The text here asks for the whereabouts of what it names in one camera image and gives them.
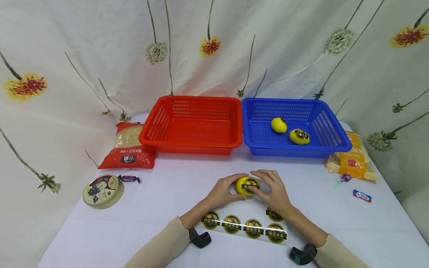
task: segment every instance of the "plastic basket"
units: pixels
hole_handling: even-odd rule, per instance
[[[244,141],[252,155],[324,158],[351,150],[344,129],[323,101],[248,98],[242,106]],[[275,117],[287,123],[286,133],[271,128]],[[310,143],[297,145],[289,139],[289,132],[297,128],[309,133]]]
[[[164,153],[226,155],[240,146],[242,133],[238,99],[164,96],[152,108],[139,141]]]

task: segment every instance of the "beige sleeve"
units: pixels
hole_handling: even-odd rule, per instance
[[[321,268],[369,268],[331,234],[326,237],[325,244],[317,249],[314,260]]]
[[[146,243],[124,268],[163,268],[189,243],[189,231],[179,217],[170,221],[159,234]]]

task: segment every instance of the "noodle package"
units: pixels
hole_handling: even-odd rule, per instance
[[[351,141],[352,149],[329,156],[326,171],[349,174],[351,177],[363,180],[378,181],[377,173],[363,146],[362,136],[349,131],[346,133]]]
[[[143,124],[120,122],[116,125],[115,147],[104,158],[98,169],[151,169],[155,164],[156,150],[142,145],[139,135]]]

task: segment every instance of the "white table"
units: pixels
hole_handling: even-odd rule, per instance
[[[139,114],[132,121],[146,117]],[[122,198],[106,210],[94,210],[80,199],[38,267],[122,267],[173,217],[204,198],[218,178],[256,169],[277,170],[292,204],[370,267],[428,267],[428,245],[381,175],[376,184],[353,179],[334,191],[340,175],[326,172],[325,161],[254,157],[243,142],[230,156],[158,154],[151,171],[97,171],[94,178],[105,173],[136,175],[142,183],[126,183]],[[353,197],[353,189],[371,195],[372,203]],[[306,244],[290,226],[288,247],[209,233],[212,242],[207,247],[189,244],[167,267],[295,267],[290,249]]]

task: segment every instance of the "basket rim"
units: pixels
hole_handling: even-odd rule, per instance
[[[267,144],[260,144],[250,141],[249,137],[249,126],[248,126],[248,117],[247,117],[247,111],[245,110],[247,108],[247,102],[249,101],[255,101],[255,100],[264,100],[264,101],[274,101],[274,102],[308,102],[308,103],[314,103],[318,102],[325,106],[325,110],[328,113],[328,116],[332,119],[331,122],[334,124],[335,128],[342,129],[343,131],[339,131],[338,135],[340,138],[345,141],[344,146],[302,146],[302,145],[267,145]],[[329,105],[319,99],[272,99],[272,98],[246,98],[242,101],[242,114],[243,114],[243,132],[244,132],[244,142],[248,147],[256,148],[256,149],[280,149],[280,150],[300,150],[300,151],[331,151],[331,152],[348,152],[352,149],[352,144],[350,140],[347,137],[347,134],[344,130],[344,128],[341,126],[340,122],[338,121],[337,117],[332,112]]]
[[[232,143],[219,143],[219,145],[211,144],[207,145],[206,142],[167,142],[167,141],[152,141],[144,138],[145,133],[148,130],[149,124],[146,122],[151,122],[157,114],[157,111],[160,107],[160,104],[165,99],[216,99],[216,100],[228,100],[235,102],[237,104],[237,141]],[[215,97],[215,96],[163,96],[160,97],[153,108],[151,109],[148,118],[146,119],[145,124],[143,125],[143,129],[139,135],[139,142],[142,145],[151,145],[154,147],[158,146],[174,146],[174,147],[205,147],[205,148],[225,148],[225,149],[234,149],[239,147],[243,143],[243,116],[242,116],[242,105],[241,101],[237,98],[232,97]]]

